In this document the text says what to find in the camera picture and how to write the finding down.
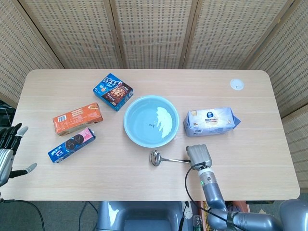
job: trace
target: spoon handle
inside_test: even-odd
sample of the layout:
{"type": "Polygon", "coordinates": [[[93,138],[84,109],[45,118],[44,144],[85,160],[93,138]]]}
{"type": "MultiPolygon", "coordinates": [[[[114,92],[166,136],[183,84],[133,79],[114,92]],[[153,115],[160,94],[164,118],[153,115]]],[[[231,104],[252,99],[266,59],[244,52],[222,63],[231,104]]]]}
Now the spoon handle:
{"type": "Polygon", "coordinates": [[[165,159],[161,158],[162,161],[171,161],[171,162],[181,162],[181,163],[190,163],[190,160],[176,160],[176,159],[165,159]]]}

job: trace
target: bowl rim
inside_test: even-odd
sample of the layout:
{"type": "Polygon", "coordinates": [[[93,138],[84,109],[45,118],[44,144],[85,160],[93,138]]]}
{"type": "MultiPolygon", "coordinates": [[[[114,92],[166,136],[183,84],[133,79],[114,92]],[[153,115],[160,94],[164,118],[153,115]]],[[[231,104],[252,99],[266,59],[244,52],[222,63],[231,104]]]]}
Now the bowl rim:
{"type": "Polygon", "coordinates": [[[161,147],[167,143],[169,143],[170,141],[173,140],[173,138],[176,136],[178,130],[179,130],[179,127],[180,127],[180,117],[179,117],[179,113],[176,109],[176,107],[167,99],[165,99],[164,97],[161,97],[161,96],[157,96],[157,95],[146,95],[146,96],[142,96],[140,98],[137,98],[135,101],[133,101],[129,106],[128,108],[126,109],[126,112],[124,114],[124,130],[126,132],[126,134],[128,135],[128,137],[137,145],[139,146],[142,146],[142,147],[145,147],[145,148],[157,148],[157,147],[161,147]],[[139,140],[136,140],[134,138],[134,136],[131,134],[129,128],[128,128],[128,115],[132,109],[132,107],[134,105],[136,105],[137,103],[139,103],[140,101],[143,101],[145,99],[157,99],[157,100],[161,100],[163,102],[165,102],[168,106],[170,106],[170,108],[172,109],[172,111],[175,113],[175,116],[176,116],[176,127],[173,131],[173,135],[169,137],[169,139],[167,140],[164,140],[162,142],[159,142],[159,143],[156,143],[156,144],[146,144],[144,142],[141,142],[139,140]]]}

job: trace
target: gray floor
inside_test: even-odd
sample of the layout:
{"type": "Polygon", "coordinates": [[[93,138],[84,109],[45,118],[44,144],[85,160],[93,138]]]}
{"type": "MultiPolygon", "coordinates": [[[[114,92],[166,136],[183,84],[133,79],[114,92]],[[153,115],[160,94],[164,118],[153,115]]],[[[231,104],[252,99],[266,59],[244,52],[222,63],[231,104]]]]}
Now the gray floor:
{"type": "MultiPolygon", "coordinates": [[[[308,194],[300,199],[308,201],[308,194]]],[[[78,218],[84,202],[46,202],[35,201],[42,212],[46,231],[77,231],[78,218]]],[[[93,202],[98,208],[99,202],[93,202]]],[[[266,213],[279,216],[281,201],[272,205],[250,205],[251,212],[263,209],[266,213]]],[[[97,221],[95,210],[87,204],[81,219],[81,230],[93,230],[97,221]]],[[[0,204],[0,231],[41,231],[41,222],[36,210],[30,205],[14,202],[0,204]]]]}

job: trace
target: light blue bowl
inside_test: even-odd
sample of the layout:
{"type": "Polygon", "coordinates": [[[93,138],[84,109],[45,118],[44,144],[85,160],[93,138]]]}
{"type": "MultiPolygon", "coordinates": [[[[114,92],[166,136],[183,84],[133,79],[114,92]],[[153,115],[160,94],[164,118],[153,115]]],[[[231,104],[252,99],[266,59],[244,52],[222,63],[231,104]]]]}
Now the light blue bowl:
{"type": "Polygon", "coordinates": [[[136,99],[125,112],[124,129],[136,144],[156,148],[169,143],[179,130],[179,114],[163,97],[148,95],[136,99]]]}

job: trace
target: robotic hand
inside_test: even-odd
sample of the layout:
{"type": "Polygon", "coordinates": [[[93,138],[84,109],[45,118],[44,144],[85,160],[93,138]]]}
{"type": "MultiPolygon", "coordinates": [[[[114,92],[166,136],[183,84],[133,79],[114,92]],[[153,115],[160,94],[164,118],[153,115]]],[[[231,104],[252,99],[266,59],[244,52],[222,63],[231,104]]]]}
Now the robotic hand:
{"type": "Polygon", "coordinates": [[[288,200],[281,204],[282,222],[269,214],[228,212],[210,168],[212,160],[206,145],[187,147],[186,151],[191,160],[191,169],[199,171],[206,202],[211,207],[208,215],[211,228],[228,231],[308,231],[308,203],[300,200],[288,200]]]}
{"type": "Polygon", "coordinates": [[[28,127],[20,129],[21,125],[20,123],[15,127],[4,128],[0,131],[0,186],[6,184],[9,178],[28,174],[37,166],[34,163],[24,170],[12,171],[20,140],[28,130],[28,127]]]}

